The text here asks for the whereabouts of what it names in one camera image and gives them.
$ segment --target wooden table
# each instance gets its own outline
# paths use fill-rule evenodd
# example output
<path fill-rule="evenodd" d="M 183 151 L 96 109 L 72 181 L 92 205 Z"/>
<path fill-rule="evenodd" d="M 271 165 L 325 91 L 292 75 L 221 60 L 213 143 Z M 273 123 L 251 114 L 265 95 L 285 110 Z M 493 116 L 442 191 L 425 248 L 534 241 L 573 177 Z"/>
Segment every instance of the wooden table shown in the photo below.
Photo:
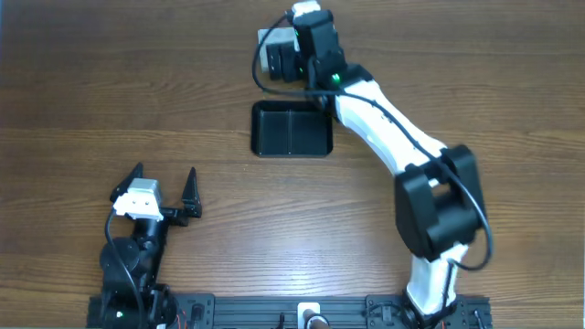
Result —
<path fill-rule="evenodd" d="M 171 206 L 197 169 L 204 216 L 171 228 L 160 274 L 175 292 L 400 293 L 410 255 L 392 177 L 356 135 L 336 126 L 324 159 L 250 151 L 250 108 L 265 97 L 250 77 L 256 30 L 291 4 L 4 1 L 0 325 L 85 325 L 108 197 L 139 161 Z M 491 297 L 498 328 L 580 328 L 584 3 L 323 6 L 347 58 L 399 109 L 477 155 L 495 258 L 458 291 Z"/>

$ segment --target white plastic part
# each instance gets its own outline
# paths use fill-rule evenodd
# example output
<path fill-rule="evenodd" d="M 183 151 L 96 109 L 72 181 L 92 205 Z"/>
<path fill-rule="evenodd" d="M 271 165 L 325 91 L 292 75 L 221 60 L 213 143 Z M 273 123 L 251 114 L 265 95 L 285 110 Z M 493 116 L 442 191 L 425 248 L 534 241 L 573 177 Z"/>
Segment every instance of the white plastic part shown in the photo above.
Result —
<path fill-rule="evenodd" d="M 406 292 L 412 304 L 422 314 L 435 314 L 442 308 L 445 282 L 449 271 L 448 259 L 461 261 L 468 246 L 457 244 L 443 252 L 437 260 L 429 262 L 424 258 L 412 256 L 412 269 L 410 271 L 409 285 Z M 455 301 L 455 282 L 457 280 L 457 267 L 453 266 L 451 281 L 449 283 L 447 305 Z"/>
<path fill-rule="evenodd" d="M 321 6 L 317 1 L 314 0 L 302 1 L 300 3 L 292 5 L 292 12 L 294 13 L 294 18 L 318 10 L 321 10 Z"/>
<path fill-rule="evenodd" d="M 376 101 L 388 110 L 420 145 L 434 156 L 441 156 L 445 144 L 429 137 L 412 124 L 384 96 L 379 85 L 371 81 L 360 81 L 345 89 L 350 94 Z M 347 128 L 356 132 L 376 152 L 393 175 L 404 172 L 409 164 L 423 165 L 429 158 L 415 149 L 398 126 L 389 121 L 382 111 L 364 101 L 347 96 L 335 97 L 337 118 Z"/>
<path fill-rule="evenodd" d="M 158 203 L 161 199 L 158 182 L 153 179 L 134 178 L 128 192 L 119 196 L 113 204 L 116 215 L 128 214 L 132 219 L 163 220 Z"/>

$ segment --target wooden tabletop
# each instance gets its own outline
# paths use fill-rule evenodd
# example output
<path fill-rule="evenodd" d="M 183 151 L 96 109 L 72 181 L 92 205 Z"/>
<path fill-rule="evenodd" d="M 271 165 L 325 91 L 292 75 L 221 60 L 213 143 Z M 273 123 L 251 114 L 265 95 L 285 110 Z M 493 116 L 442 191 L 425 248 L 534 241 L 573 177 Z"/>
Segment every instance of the wooden tabletop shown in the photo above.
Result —
<path fill-rule="evenodd" d="M 393 181 L 365 143 L 337 125 L 324 159 L 250 151 L 250 108 L 266 97 L 250 76 L 256 33 L 291 4 L 4 1 L 0 326 L 85 325 L 108 197 L 139 161 L 170 206 L 197 169 L 204 215 L 170 229 L 160 273 L 175 292 L 401 292 Z M 458 292 L 489 296 L 497 328 L 580 328 L 585 3 L 323 6 L 348 60 L 422 130 L 477 156 L 495 257 Z M 478 234 L 466 262 L 483 252 Z"/>

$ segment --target wood grain surface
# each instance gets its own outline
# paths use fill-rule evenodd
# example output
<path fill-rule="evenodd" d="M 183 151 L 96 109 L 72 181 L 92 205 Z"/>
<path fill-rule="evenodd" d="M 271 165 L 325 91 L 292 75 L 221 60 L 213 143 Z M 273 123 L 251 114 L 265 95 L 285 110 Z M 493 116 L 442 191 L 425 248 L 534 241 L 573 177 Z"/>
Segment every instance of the wood grain surface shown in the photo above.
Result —
<path fill-rule="evenodd" d="M 324 159 L 260 159 L 256 30 L 273 0 L 5 0 L 0 47 L 0 325 L 84 326 L 111 189 L 139 162 L 178 206 L 160 281 L 217 295 L 400 293 L 410 255 L 392 178 L 335 127 Z M 493 263 L 459 292 L 497 328 L 581 328 L 585 3 L 324 1 L 351 61 L 421 129 L 477 155 Z M 116 220 L 113 232 L 132 223 Z M 467 262 L 481 258 L 484 240 Z"/>

